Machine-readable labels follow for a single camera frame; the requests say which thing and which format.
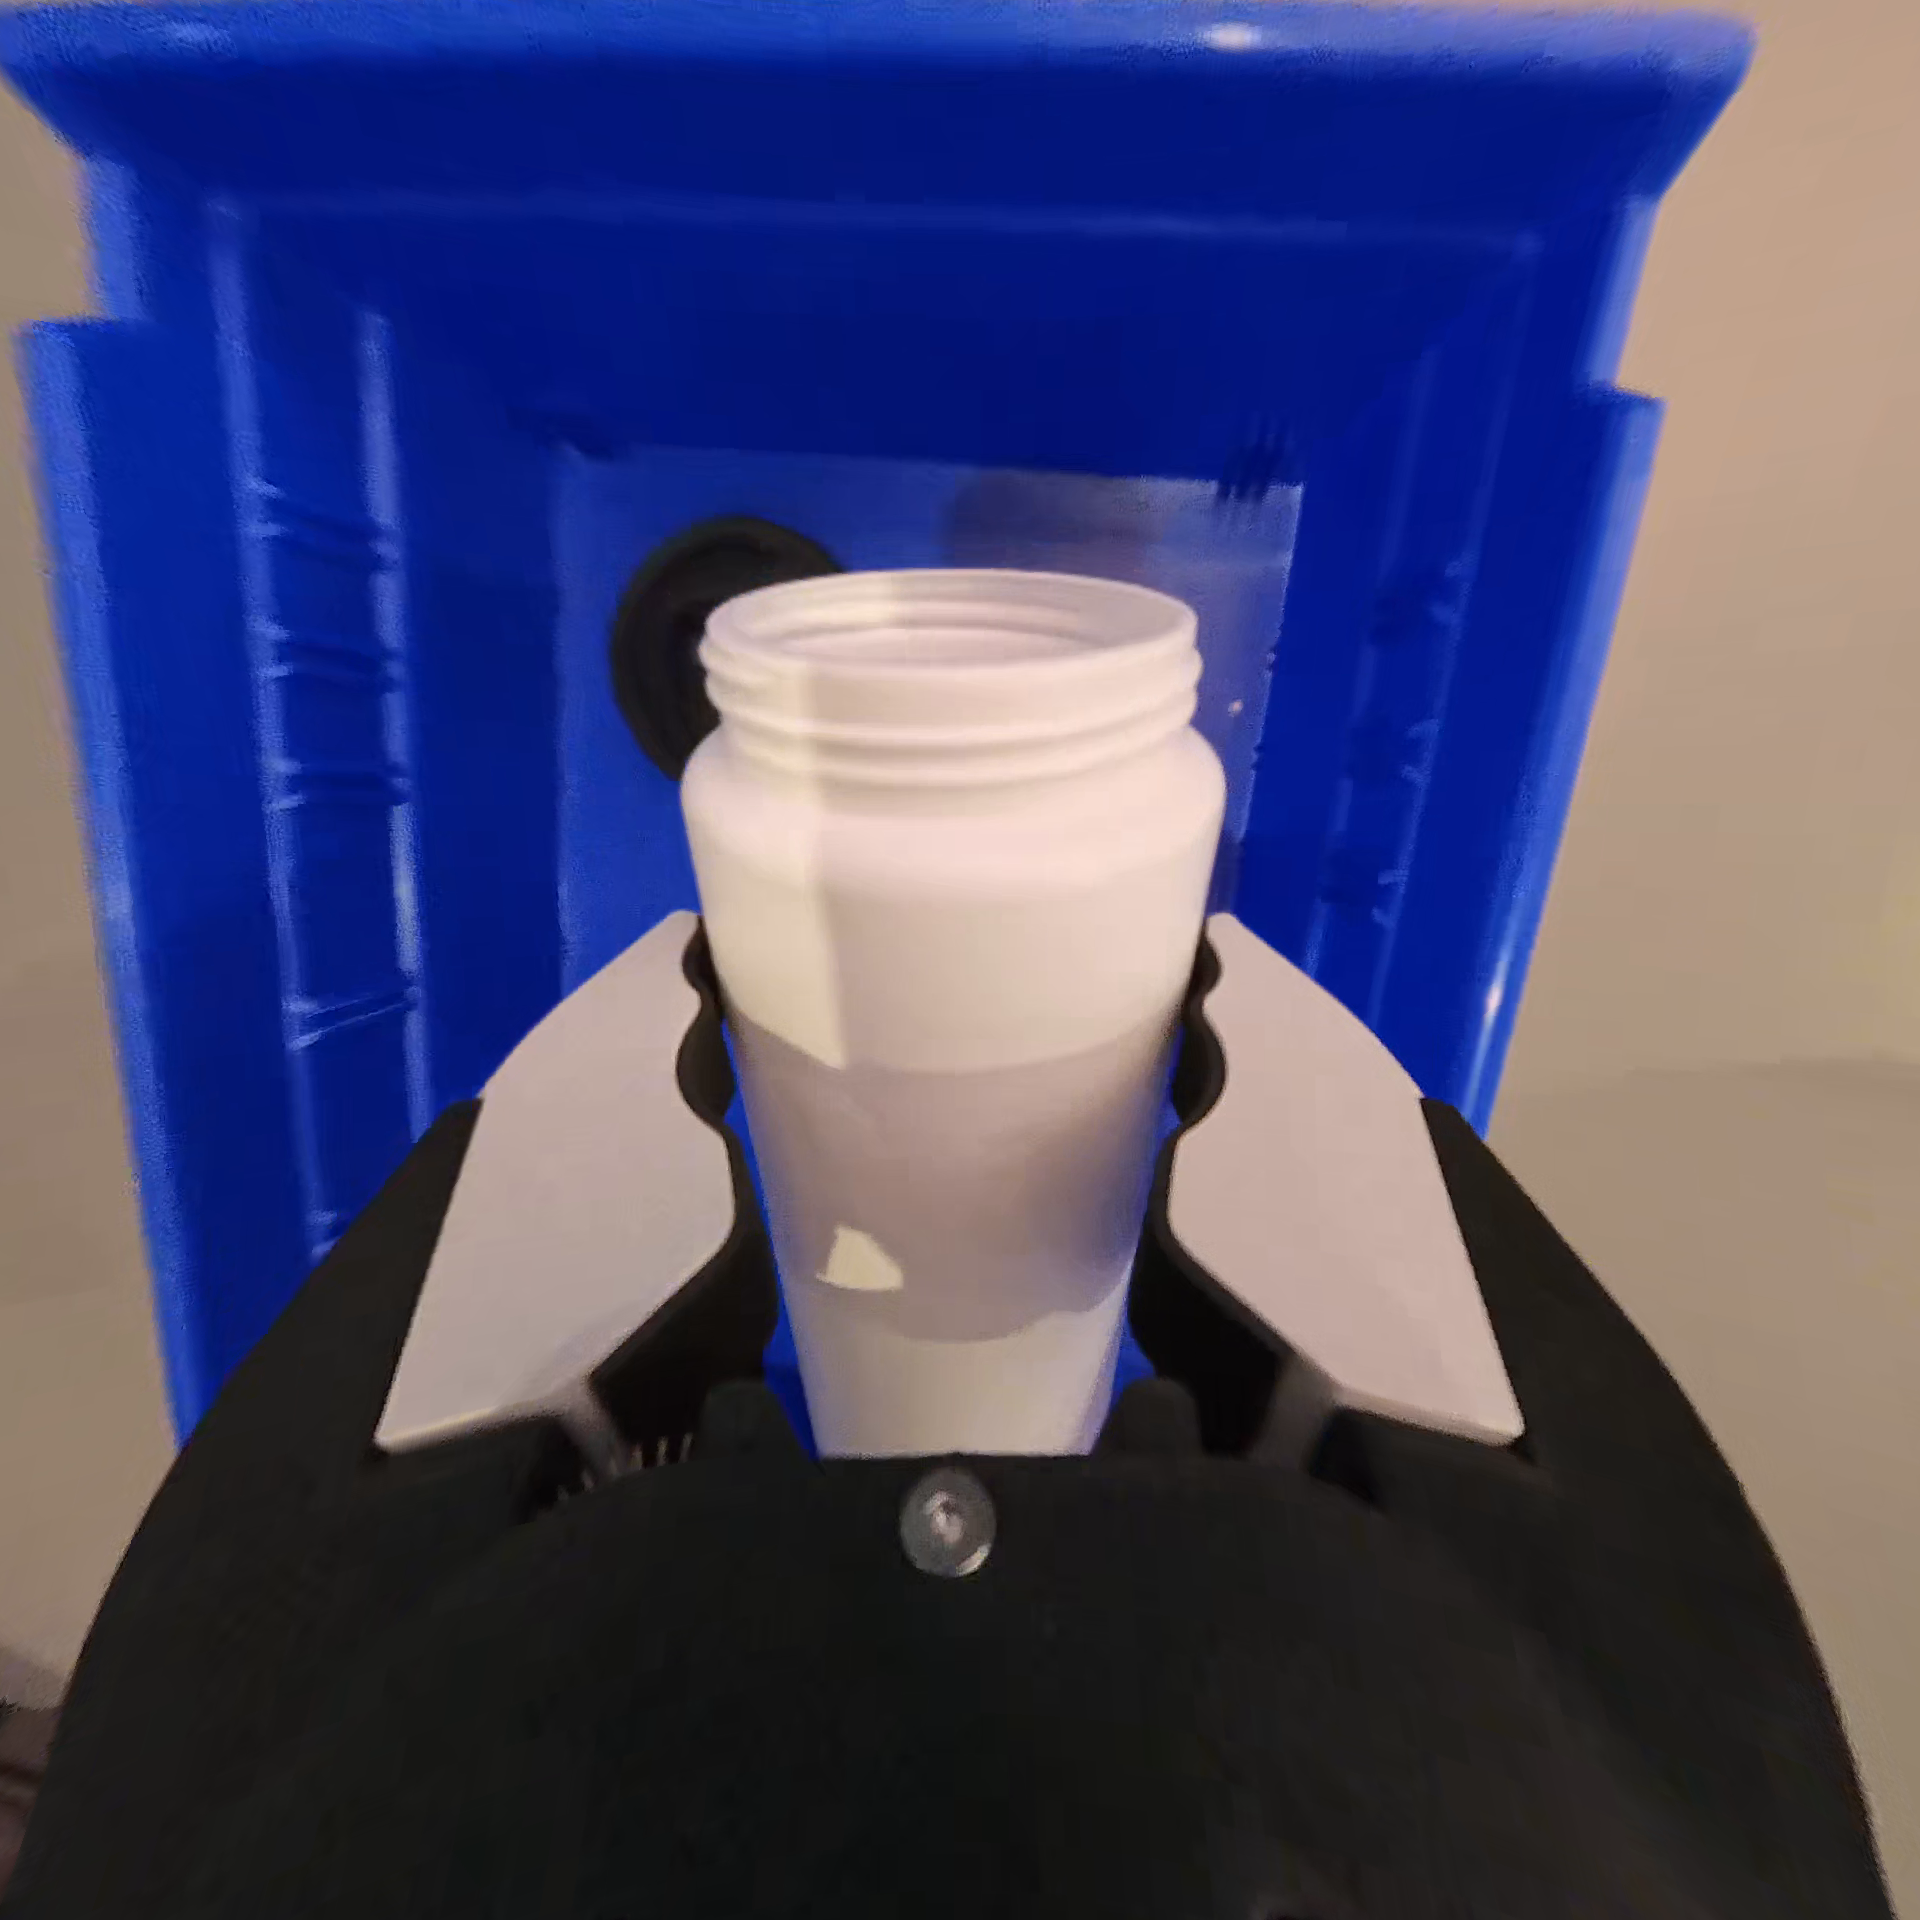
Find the black bottle lid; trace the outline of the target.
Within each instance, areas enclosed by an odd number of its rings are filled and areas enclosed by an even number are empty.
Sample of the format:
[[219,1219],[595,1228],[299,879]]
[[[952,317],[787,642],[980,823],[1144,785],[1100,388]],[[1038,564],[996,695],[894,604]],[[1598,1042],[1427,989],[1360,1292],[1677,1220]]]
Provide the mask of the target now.
[[609,698],[667,782],[682,782],[717,726],[699,661],[710,612],[842,572],[824,546],[762,516],[699,518],[639,559],[609,616]]

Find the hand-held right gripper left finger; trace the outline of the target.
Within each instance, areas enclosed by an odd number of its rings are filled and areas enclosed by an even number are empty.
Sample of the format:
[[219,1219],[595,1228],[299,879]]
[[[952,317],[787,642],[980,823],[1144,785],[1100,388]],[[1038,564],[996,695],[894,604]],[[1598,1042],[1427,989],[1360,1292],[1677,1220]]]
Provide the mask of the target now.
[[485,1082],[374,1442],[552,1421],[589,1466],[688,1454],[762,1375],[776,1277],[699,916],[568,993]]

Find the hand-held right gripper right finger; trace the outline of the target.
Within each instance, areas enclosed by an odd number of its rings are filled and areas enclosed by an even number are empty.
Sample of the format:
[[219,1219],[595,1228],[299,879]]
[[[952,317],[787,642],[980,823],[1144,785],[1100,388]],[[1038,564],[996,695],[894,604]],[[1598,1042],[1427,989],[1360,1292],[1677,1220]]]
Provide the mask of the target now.
[[1132,1343],[1201,1454],[1306,1466],[1339,1413],[1521,1440],[1417,1082],[1231,911],[1194,954],[1171,1116]]

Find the white plastic bottle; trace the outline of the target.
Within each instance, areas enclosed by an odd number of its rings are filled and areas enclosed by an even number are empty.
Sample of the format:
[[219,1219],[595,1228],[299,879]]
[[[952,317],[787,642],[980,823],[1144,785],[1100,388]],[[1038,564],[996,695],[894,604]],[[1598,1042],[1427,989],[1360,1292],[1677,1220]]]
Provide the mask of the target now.
[[682,819],[812,1440],[1086,1454],[1223,831],[1197,620],[842,572],[699,661]]

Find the blue plastic bin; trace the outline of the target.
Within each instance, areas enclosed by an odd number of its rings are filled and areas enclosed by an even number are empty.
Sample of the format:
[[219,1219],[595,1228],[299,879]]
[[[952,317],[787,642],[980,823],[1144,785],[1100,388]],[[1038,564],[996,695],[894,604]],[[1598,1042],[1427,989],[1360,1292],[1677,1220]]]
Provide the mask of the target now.
[[1354,5],[49,5],[96,321],[18,337],[187,1437],[411,1140],[658,916],[639,559],[1206,604],[1219,902],[1495,1109],[1751,28]]

